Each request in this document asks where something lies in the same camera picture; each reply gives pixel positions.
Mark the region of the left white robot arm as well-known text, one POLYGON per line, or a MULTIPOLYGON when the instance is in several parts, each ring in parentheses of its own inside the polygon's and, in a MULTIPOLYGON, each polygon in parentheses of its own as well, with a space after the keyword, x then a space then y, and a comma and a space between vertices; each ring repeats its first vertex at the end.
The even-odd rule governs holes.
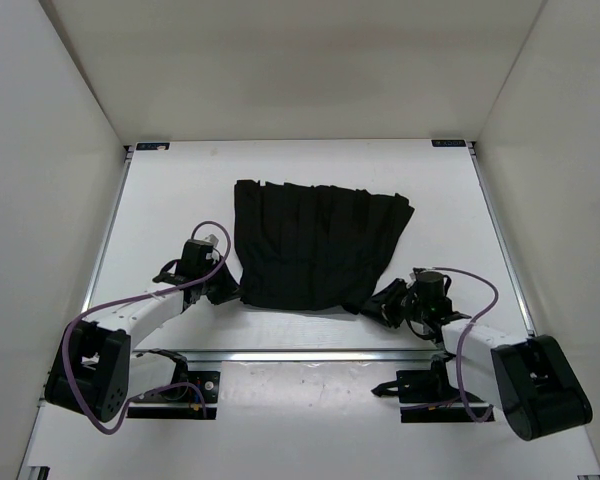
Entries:
POLYGON ((46 402, 87 416, 112 434, 112 420, 130 403, 161 396, 205 401, 189 378, 186 358, 164 348, 136 349, 154 331, 182 315, 201 298, 213 305, 234 300, 239 285, 209 235, 185 242, 180 258, 165 264, 138 300, 109 302, 86 312, 65 329, 44 387, 46 402))

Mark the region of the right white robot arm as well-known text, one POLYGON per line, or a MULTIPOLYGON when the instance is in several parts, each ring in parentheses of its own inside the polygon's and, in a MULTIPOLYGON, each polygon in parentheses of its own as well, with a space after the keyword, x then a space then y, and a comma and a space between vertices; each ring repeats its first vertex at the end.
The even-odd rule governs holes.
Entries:
POLYGON ((482 324, 497 304, 498 288, 478 313, 456 310, 450 267, 416 268, 371 297, 364 316, 382 326, 405 325, 437 353, 426 370, 399 370, 372 389, 396 398, 403 422, 488 423, 500 411, 514 432, 531 441, 589 424, 593 408, 558 341, 518 336, 482 324))

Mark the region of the black pleated skirt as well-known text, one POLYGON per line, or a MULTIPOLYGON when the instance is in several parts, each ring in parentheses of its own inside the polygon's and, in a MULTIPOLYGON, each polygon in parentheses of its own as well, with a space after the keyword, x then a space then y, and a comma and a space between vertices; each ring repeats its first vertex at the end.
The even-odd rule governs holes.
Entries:
POLYGON ((237 181, 234 250, 242 302, 359 313, 414 213, 399 194, 237 181))

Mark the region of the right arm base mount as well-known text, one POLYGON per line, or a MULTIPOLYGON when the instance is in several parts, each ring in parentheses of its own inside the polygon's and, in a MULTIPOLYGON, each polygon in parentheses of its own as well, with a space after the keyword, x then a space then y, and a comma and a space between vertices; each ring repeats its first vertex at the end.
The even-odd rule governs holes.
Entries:
POLYGON ((449 359, 436 355, 429 367, 397 370, 392 380, 371 389, 377 398, 398 400, 402 424, 474 423, 484 417, 495 420, 492 409, 480 398, 467 393, 471 414, 462 403, 459 390, 449 383, 446 365, 449 359))

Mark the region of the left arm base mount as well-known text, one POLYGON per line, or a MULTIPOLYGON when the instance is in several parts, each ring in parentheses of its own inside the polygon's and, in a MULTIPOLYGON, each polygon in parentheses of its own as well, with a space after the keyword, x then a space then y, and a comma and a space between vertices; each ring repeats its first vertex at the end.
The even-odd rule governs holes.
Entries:
POLYGON ((215 420, 221 373, 179 353, 152 349, 130 360, 129 419, 215 420))

